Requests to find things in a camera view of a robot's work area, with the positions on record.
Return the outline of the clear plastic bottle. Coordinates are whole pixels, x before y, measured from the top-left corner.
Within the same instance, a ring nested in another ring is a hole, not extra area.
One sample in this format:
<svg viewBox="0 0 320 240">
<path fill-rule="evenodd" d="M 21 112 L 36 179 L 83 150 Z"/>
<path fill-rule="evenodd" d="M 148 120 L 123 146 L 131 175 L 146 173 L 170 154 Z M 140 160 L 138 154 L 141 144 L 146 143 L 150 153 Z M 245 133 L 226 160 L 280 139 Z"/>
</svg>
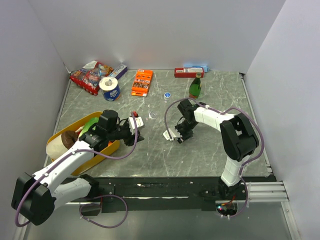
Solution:
<svg viewBox="0 0 320 240">
<path fill-rule="evenodd" d="M 157 118 L 157 114 L 154 112 L 150 112 L 148 115 L 149 115 L 149 118 L 152 120 L 155 120 Z"/>
<path fill-rule="evenodd" d="M 171 99 L 171 94 L 169 92 L 165 92 L 163 95 L 164 102 L 167 103 Z"/>
</svg>

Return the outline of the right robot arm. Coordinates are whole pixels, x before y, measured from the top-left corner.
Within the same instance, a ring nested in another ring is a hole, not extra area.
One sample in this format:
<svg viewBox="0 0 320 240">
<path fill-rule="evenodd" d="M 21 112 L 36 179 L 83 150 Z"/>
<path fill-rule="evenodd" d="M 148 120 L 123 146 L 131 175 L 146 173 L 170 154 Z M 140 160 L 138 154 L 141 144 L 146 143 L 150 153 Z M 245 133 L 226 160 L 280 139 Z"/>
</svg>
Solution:
<svg viewBox="0 0 320 240">
<path fill-rule="evenodd" d="M 199 123 L 220 132 L 227 159 L 218 180 L 218 193 L 223 199 L 230 199 L 238 191 L 244 163 L 260 144 L 250 120 L 243 113 L 218 113 L 208 105 L 191 104 L 188 99 L 180 101 L 177 108 L 183 121 L 169 130 L 171 140 L 181 144 L 192 138 Z"/>
</svg>

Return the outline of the blue bottle cap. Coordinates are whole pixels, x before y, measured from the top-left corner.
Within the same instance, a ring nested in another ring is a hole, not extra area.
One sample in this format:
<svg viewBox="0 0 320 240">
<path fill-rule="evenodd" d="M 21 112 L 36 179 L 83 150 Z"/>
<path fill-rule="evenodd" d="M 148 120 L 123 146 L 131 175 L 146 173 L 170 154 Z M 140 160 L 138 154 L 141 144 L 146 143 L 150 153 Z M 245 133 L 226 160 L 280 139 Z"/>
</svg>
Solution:
<svg viewBox="0 0 320 240">
<path fill-rule="evenodd" d="M 164 98 L 165 99 L 169 99 L 171 97 L 171 94 L 169 93 L 169 92 L 166 92 L 165 94 L 164 94 Z"/>
</svg>

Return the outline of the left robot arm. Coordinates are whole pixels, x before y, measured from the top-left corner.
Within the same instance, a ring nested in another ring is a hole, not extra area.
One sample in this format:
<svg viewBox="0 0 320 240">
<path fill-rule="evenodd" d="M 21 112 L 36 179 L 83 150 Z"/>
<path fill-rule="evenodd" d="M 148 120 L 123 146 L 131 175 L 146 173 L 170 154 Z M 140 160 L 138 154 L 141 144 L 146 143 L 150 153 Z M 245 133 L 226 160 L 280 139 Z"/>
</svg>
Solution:
<svg viewBox="0 0 320 240">
<path fill-rule="evenodd" d="M 32 175 L 24 173 L 17 179 L 11 202 L 11 207 L 16 211 L 15 225 L 24 227 L 28 222 L 38 226 L 66 203 L 100 198 L 99 182 L 87 174 L 69 183 L 63 182 L 94 157 L 107 158 L 102 151 L 109 142 L 122 140 L 126 146 L 135 149 L 137 143 L 144 140 L 140 135 L 144 126 L 143 119 L 135 111 L 128 118 L 119 119 L 116 111 L 104 110 L 98 121 L 58 159 Z M 20 215 L 27 222 L 20 223 Z"/>
</svg>

